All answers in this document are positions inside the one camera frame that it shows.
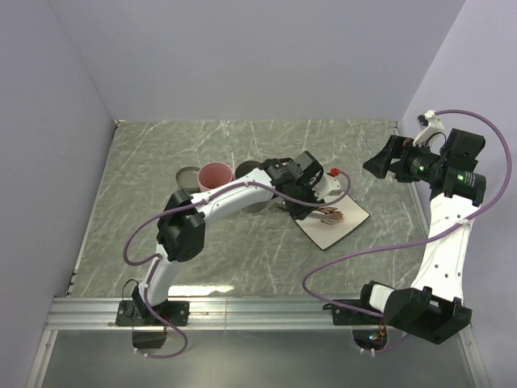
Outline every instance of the purple cord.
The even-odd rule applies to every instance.
[[[153,264],[153,267],[151,268],[151,272],[149,274],[149,282],[151,281],[151,279],[153,278],[154,276],[154,273],[156,272],[156,268],[158,268],[158,262],[159,260],[156,261],[156,263]],[[168,327],[172,327],[174,329],[174,331],[176,331],[178,334],[180,334],[182,337],[183,337],[183,346],[181,347],[181,349],[179,349],[177,352],[174,352],[174,353],[171,353],[171,354],[149,354],[147,352],[144,352],[143,350],[137,350],[140,354],[142,354],[143,356],[145,357],[148,357],[148,358],[157,358],[157,359],[164,359],[164,358],[172,358],[172,357],[176,357],[177,355],[183,353],[185,351],[185,349],[187,348],[188,346],[188,338],[187,338],[187,335],[185,334],[185,332],[181,329],[179,329],[179,327],[177,327],[176,325],[173,325],[172,323],[170,323],[169,321],[167,321],[166,319],[162,318],[156,311],[154,311],[153,307],[150,305],[149,303],[149,299],[148,299],[148,296],[147,296],[147,293],[148,293],[148,288],[146,287],[144,289],[144,303],[145,303],[145,306],[147,307],[147,309],[149,310],[149,312],[158,320],[160,321],[161,323],[163,323],[165,326],[168,326]]]
[[[488,204],[486,204],[486,206],[484,206],[482,208],[479,208],[474,213],[472,213],[469,216],[465,217],[467,220],[472,220],[473,218],[479,216],[480,214],[486,212],[488,209],[490,209],[492,206],[494,206],[501,199],[502,194],[506,191],[506,188],[508,187],[508,184],[510,182],[510,177],[511,177],[511,153],[510,153],[510,148],[508,147],[508,144],[506,143],[506,140],[505,140],[504,136],[502,135],[501,131],[499,131],[499,129],[491,121],[489,121],[485,117],[483,117],[481,115],[478,115],[477,113],[474,113],[474,112],[463,111],[463,110],[460,110],[460,109],[448,109],[446,111],[438,111],[435,114],[437,116],[439,116],[439,115],[445,115],[445,114],[448,114],[448,113],[457,113],[457,114],[461,114],[461,115],[471,116],[471,117],[474,117],[476,119],[479,119],[479,120],[483,121],[485,124],[487,124],[495,132],[495,134],[499,138],[499,141],[502,144],[502,148],[504,149],[504,154],[506,156],[506,175],[504,177],[504,181],[502,182],[501,188],[499,188],[498,193],[495,195],[495,197]],[[330,265],[334,265],[336,263],[341,263],[342,261],[351,259],[352,257],[357,257],[357,256],[361,256],[361,255],[367,255],[367,254],[370,254],[370,253],[377,253],[377,252],[384,252],[384,251],[395,251],[395,250],[398,250],[398,249],[412,248],[412,247],[418,247],[418,246],[421,246],[421,245],[426,245],[428,243],[432,243],[432,242],[434,242],[436,240],[439,240],[442,237],[447,236],[448,234],[450,234],[454,230],[458,229],[460,226],[461,226],[461,224],[456,224],[454,226],[451,226],[449,229],[443,231],[442,233],[437,234],[436,236],[433,236],[433,237],[430,237],[430,238],[425,238],[423,240],[419,240],[419,241],[415,241],[415,242],[406,242],[406,243],[403,243],[403,244],[388,245],[386,247],[369,248],[369,249],[365,249],[365,250],[362,250],[362,251],[357,251],[357,252],[354,252],[354,253],[350,253],[349,255],[344,255],[344,256],[338,257],[337,259],[334,259],[334,260],[331,260],[329,262],[326,262],[326,263],[324,263],[322,265],[319,265],[319,266],[315,267],[311,271],[309,271],[304,276],[304,279],[301,282],[301,286],[305,290],[305,292],[308,293],[309,295],[311,295],[311,296],[313,296],[316,299],[319,299],[321,301],[330,303],[331,305],[335,305],[335,306],[342,307],[342,308],[349,309],[349,310],[353,310],[353,311],[359,311],[360,313],[364,313],[364,314],[372,315],[374,317],[382,318],[382,314],[375,313],[375,312],[372,312],[372,311],[369,311],[369,310],[365,310],[365,309],[361,309],[359,307],[346,305],[344,303],[339,303],[339,302],[333,301],[333,300],[331,300],[331,299],[329,299],[327,297],[323,297],[322,295],[319,295],[319,294],[311,291],[307,287],[307,284],[306,284],[307,280],[314,273],[316,273],[318,271],[321,271],[323,268],[327,268]],[[398,344],[401,341],[402,341],[402,339],[400,341],[398,341],[397,343],[395,343],[393,346],[391,346],[389,348],[386,348],[386,349],[383,349],[383,350],[387,351],[389,349],[395,348],[396,345],[398,346]]]
[[[266,189],[266,190],[268,190],[270,192],[273,192],[277,196],[279,196],[281,198],[284,198],[285,200],[289,200],[289,201],[294,202],[294,203],[299,204],[299,205],[310,206],[310,207],[313,207],[313,208],[321,208],[321,207],[330,206],[330,205],[338,203],[340,200],[342,200],[348,194],[348,192],[351,189],[351,179],[350,179],[350,176],[346,172],[344,172],[344,171],[341,171],[341,170],[338,170],[338,171],[339,171],[339,173],[341,175],[344,175],[345,178],[347,178],[347,188],[345,190],[343,190],[342,194],[337,199],[332,200],[331,202],[327,202],[325,204],[314,204],[314,203],[311,203],[311,202],[304,202],[302,200],[297,200],[295,198],[291,198],[290,196],[286,196],[285,194],[276,191],[274,188],[270,188],[269,186],[267,186],[265,184],[262,184],[262,183],[249,182],[248,184],[250,186],[256,186],[258,188],[264,188],[264,189]],[[243,187],[243,186],[246,186],[246,183],[231,184],[227,188],[223,188],[219,192],[215,192],[214,194],[209,196],[208,200],[213,200],[214,198],[217,198],[218,196],[224,194],[225,192],[229,192],[230,190],[234,190],[235,188],[240,188],[240,187]],[[145,259],[143,259],[141,261],[131,261],[128,258],[129,245],[131,244],[131,241],[135,238],[135,236],[138,234],[138,232],[140,232],[144,227],[146,227],[151,222],[157,220],[158,218],[165,217],[165,216],[170,216],[172,214],[175,214],[175,213],[178,213],[178,212],[182,212],[183,210],[193,209],[196,206],[201,205],[203,203],[204,203],[203,201],[199,201],[199,202],[196,202],[194,204],[185,205],[185,206],[181,206],[179,208],[174,208],[174,209],[166,210],[164,212],[161,212],[159,214],[156,214],[156,215],[152,216],[149,220],[144,221],[140,226],[138,226],[135,229],[134,232],[132,232],[131,236],[129,236],[129,238],[128,238],[128,241],[124,244],[124,249],[122,251],[122,257],[124,258],[124,262],[127,265],[131,265],[131,266],[135,267],[135,266],[139,266],[139,265],[148,263],[152,259],[162,259],[161,255],[155,253],[155,254],[153,254],[153,255],[151,255],[151,256],[149,256],[149,257],[147,257],[147,258],[145,258]],[[157,266],[158,266],[158,260],[156,261],[155,264],[153,264],[153,267],[151,268],[151,272],[149,273],[149,278],[147,279],[148,283],[150,283],[151,280],[153,279],[153,276],[154,276],[154,273],[156,272]],[[157,359],[172,358],[172,357],[175,357],[175,356],[183,353],[185,351],[185,349],[187,348],[187,345],[188,345],[187,335],[181,329],[179,329],[177,326],[175,326],[174,324],[170,323],[166,319],[162,318],[156,311],[154,311],[153,307],[149,303],[149,299],[147,298],[147,293],[148,293],[148,289],[145,288],[145,290],[144,290],[144,303],[145,303],[145,307],[147,307],[147,310],[149,310],[149,312],[158,321],[160,321],[161,323],[163,323],[164,325],[166,325],[168,327],[172,327],[172,329],[174,329],[178,334],[180,334],[183,337],[184,343],[183,343],[183,346],[181,347],[181,349],[179,349],[177,352],[174,352],[174,353],[171,353],[171,354],[164,354],[164,355],[149,354],[149,353],[144,352],[142,350],[138,350],[138,352],[140,354],[148,357],[148,358],[157,358]]]

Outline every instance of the purple cable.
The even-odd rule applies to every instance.
[[[348,192],[350,191],[350,188],[351,188],[351,178],[350,176],[344,172],[344,171],[341,171],[341,170],[338,170],[339,173],[341,175],[344,175],[345,178],[347,178],[347,188],[345,190],[343,190],[343,193],[335,200],[332,200],[331,202],[327,202],[327,203],[324,203],[324,204],[314,204],[314,203],[311,203],[311,202],[304,202],[302,200],[297,200],[295,198],[291,198],[290,196],[286,196],[285,194],[281,193],[281,192],[278,192],[276,191],[274,188],[271,188],[265,184],[262,184],[262,183],[258,183],[258,182],[249,182],[248,185],[250,186],[256,186],[258,188],[264,188],[270,192],[273,192],[274,194],[276,194],[277,196],[280,196],[281,198],[284,198],[285,200],[289,200],[291,202],[294,202],[296,204],[299,204],[299,205],[304,205],[304,206],[310,206],[310,207],[314,207],[314,208],[321,208],[321,207],[326,207],[326,206],[330,206],[330,205],[333,205],[337,202],[339,202],[340,200],[342,200],[347,194]],[[214,194],[212,194],[211,196],[208,197],[208,200],[213,200],[214,198],[217,198],[218,196],[221,196],[222,194],[226,193],[226,192],[229,192],[230,190],[234,190],[235,188],[241,188],[241,187],[245,187],[246,186],[246,183],[235,183],[235,184],[231,184],[229,185],[227,188],[223,188],[222,190],[220,190],[219,192],[215,192]],[[129,258],[128,258],[128,249],[129,249],[129,245],[131,244],[131,241],[135,238],[135,236],[138,234],[138,232],[140,232],[143,228],[145,228],[148,224],[150,224],[151,222],[157,220],[158,218],[161,218],[161,217],[165,217],[165,216],[170,216],[172,214],[175,214],[175,213],[178,213],[178,212],[182,212],[184,210],[188,210],[188,209],[193,209],[195,208],[196,206],[198,205],[201,205],[203,204],[204,202],[201,200],[199,202],[196,202],[194,204],[190,204],[190,205],[185,205],[185,206],[181,206],[179,208],[174,208],[174,209],[170,209],[170,210],[166,210],[164,212],[161,212],[159,214],[156,214],[154,216],[152,216],[149,220],[147,221],[144,221],[140,226],[138,226],[134,232],[132,232],[131,236],[129,236],[128,238],[128,241],[124,244],[124,249],[122,251],[122,257],[124,259],[124,262],[127,264],[127,265],[131,265],[131,266],[139,266],[139,265],[142,265],[142,264],[145,264],[145,263],[148,263],[150,260],[152,259],[162,259],[162,256],[159,255],[159,254],[153,254],[141,261],[131,261]],[[151,268],[151,272],[149,273],[149,278],[147,279],[148,281],[148,284],[151,282],[151,280],[153,279],[153,276],[154,276],[154,273],[156,272],[156,268],[158,266],[158,260],[156,261],[155,264],[153,264],[153,267]],[[171,353],[171,354],[164,354],[164,355],[158,355],[158,354],[149,354],[147,352],[144,352],[142,350],[137,350],[140,354],[144,355],[145,357],[148,357],[148,358],[156,358],[156,359],[165,359],[165,358],[172,358],[172,357],[175,357],[181,353],[183,353],[185,351],[185,349],[187,348],[187,345],[188,345],[188,338],[187,338],[187,335],[181,330],[179,329],[177,326],[175,326],[174,324],[170,323],[169,321],[167,321],[166,319],[162,318],[156,311],[154,311],[153,307],[150,305],[149,303],[149,299],[147,298],[147,293],[148,293],[148,289],[145,288],[144,290],[144,303],[145,303],[145,307],[147,307],[147,310],[149,310],[149,312],[158,320],[160,321],[161,323],[163,323],[164,325],[168,326],[168,327],[171,327],[172,329],[174,329],[174,331],[176,331],[178,334],[180,334],[182,337],[183,337],[183,340],[184,340],[184,343],[183,343],[183,346],[177,351],[177,352],[174,352],[174,353]]]
[[[158,260],[156,261],[156,263],[153,264],[153,267],[151,268],[151,272],[149,274],[149,283],[150,283],[151,279],[153,278],[154,273],[156,272],[156,268],[157,267],[158,267]],[[163,323],[165,326],[172,327],[174,329],[174,331],[176,331],[178,334],[180,334],[183,337],[183,346],[177,352],[174,352],[174,353],[171,353],[171,354],[149,354],[149,353],[144,352],[143,350],[140,350],[140,349],[138,349],[137,351],[140,354],[142,354],[143,356],[148,357],[148,358],[164,359],[164,358],[176,357],[177,355],[183,353],[185,351],[185,349],[187,348],[187,346],[188,346],[187,335],[185,334],[185,332],[183,330],[179,329],[179,327],[177,327],[176,325],[173,325],[172,323],[170,323],[166,319],[162,318],[156,311],[154,311],[153,307],[149,303],[149,299],[148,299],[147,293],[148,293],[148,288],[145,287],[145,289],[144,289],[144,303],[145,303],[145,306],[147,307],[147,310],[149,310],[149,312],[158,321]]]
[[[506,188],[508,187],[508,184],[510,182],[510,177],[511,177],[511,153],[510,153],[510,148],[508,147],[508,144],[506,143],[506,140],[505,140],[504,136],[502,135],[501,131],[499,131],[499,129],[491,121],[489,121],[485,117],[483,117],[481,115],[478,115],[477,113],[474,113],[474,112],[463,111],[463,110],[460,110],[460,109],[448,109],[448,110],[445,110],[445,111],[438,111],[435,114],[437,116],[440,116],[440,115],[445,115],[445,114],[448,114],[448,113],[457,113],[457,114],[461,114],[461,115],[471,116],[471,117],[474,117],[476,119],[479,119],[479,120],[483,121],[485,124],[487,124],[495,132],[495,134],[499,138],[499,141],[502,144],[502,148],[504,149],[504,154],[506,156],[506,175],[504,177],[504,181],[502,182],[501,188],[499,188],[498,193],[495,195],[495,197],[488,204],[486,204],[486,206],[484,206],[482,208],[479,208],[474,213],[472,213],[469,216],[465,217],[467,220],[472,220],[473,218],[479,216],[480,214],[486,212],[488,209],[490,209],[492,206],[494,206],[501,199],[502,194],[506,191]],[[368,254],[371,254],[371,253],[384,252],[384,251],[395,251],[395,250],[398,250],[398,249],[412,248],[412,247],[418,247],[418,246],[421,246],[421,245],[426,245],[428,243],[432,243],[432,242],[434,242],[436,240],[441,239],[442,237],[447,236],[448,234],[450,234],[454,230],[458,229],[460,226],[461,226],[461,224],[456,224],[454,226],[451,226],[449,229],[443,231],[442,233],[437,234],[436,236],[433,236],[433,237],[430,237],[430,238],[425,238],[423,240],[419,240],[419,241],[415,241],[415,242],[406,242],[406,243],[403,243],[403,244],[388,245],[386,247],[369,248],[369,249],[365,249],[365,250],[362,250],[362,251],[357,251],[357,252],[354,252],[354,253],[350,253],[349,255],[344,255],[344,256],[338,257],[337,259],[334,259],[334,260],[331,260],[331,261],[329,261],[327,263],[319,265],[319,266],[315,267],[313,270],[309,271],[304,276],[304,279],[301,282],[301,286],[305,290],[305,292],[308,293],[309,295],[312,295],[313,297],[315,297],[316,299],[319,299],[321,301],[330,303],[331,305],[335,305],[335,306],[342,307],[344,309],[353,310],[353,311],[359,311],[359,312],[364,313],[364,314],[368,314],[368,315],[372,315],[374,317],[382,318],[382,314],[375,313],[375,312],[372,312],[372,311],[369,311],[369,310],[365,310],[365,309],[361,309],[359,307],[350,306],[350,305],[347,305],[347,304],[344,304],[344,303],[335,302],[335,301],[333,301],[333,300],[331,300],[331,299],[329,299],[327,297],[323,297],[322,295],[319,295],[319,294],[311,291],[307,287],[307,284],[306,284],[307,280],[314,273],[316,273],[318,271],[321,271],[323,268],[327,268],[330,265],[334,265],[336,263],[341,263],[342,261],[351,259],[352,257],[357,257],[357,256],[361,256],[361,255],[368,255]],[[386,349],[383,349],[384,352],[386,352],[389,349],[395,348],[396,346],[398,346],[398,344],[401,341],[402,341],[402,339],[400,341],[398,341],[397,343],[395,343],[393,346],[391,346],[389,348],[386,348]]]

